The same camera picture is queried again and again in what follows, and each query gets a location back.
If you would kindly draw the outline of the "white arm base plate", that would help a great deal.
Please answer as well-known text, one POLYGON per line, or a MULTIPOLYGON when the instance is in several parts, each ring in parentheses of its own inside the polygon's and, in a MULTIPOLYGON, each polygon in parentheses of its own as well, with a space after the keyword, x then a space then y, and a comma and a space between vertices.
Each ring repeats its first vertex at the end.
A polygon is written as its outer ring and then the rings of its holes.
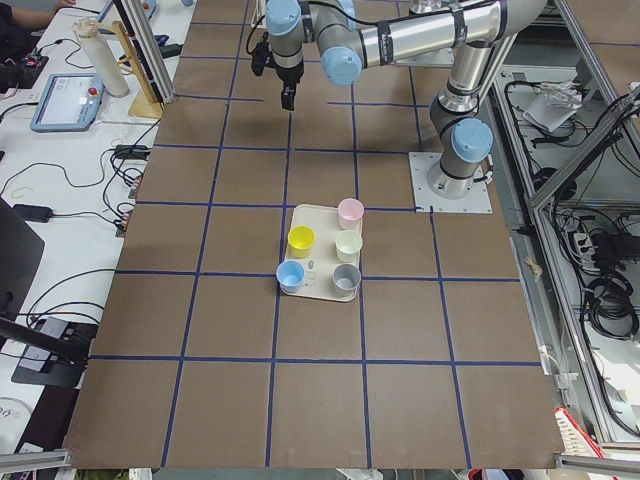
POLYGON ((474 176, 457 180, 445 175, 440 152, 410 152, 415 210, 422 213, 491 214, 488 172, 477 164, 474 176))

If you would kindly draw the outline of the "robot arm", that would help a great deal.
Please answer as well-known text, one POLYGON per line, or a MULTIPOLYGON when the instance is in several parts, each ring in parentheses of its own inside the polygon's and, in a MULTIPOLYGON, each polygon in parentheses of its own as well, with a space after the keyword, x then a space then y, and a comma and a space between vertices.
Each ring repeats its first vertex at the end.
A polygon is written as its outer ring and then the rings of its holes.
POLYGON ((491 130, 476 119, 475 110, 482 84, 498 62, 494 49, 529 26, 544 6, 542 1, 461 1, 365 21, 356 18, 350 1, 269 1, 266 31, 247 51, 255 75, 267 68, 276 72, 283 83, 281 105, 293 110, 306 44, 316 44, 325 76, 340 87, 352 85, 365 69, 453 49, 447 83, 431 105, 444 151, 429 170, 428 182, 436 195, 461 199, 493 144, 491 130))

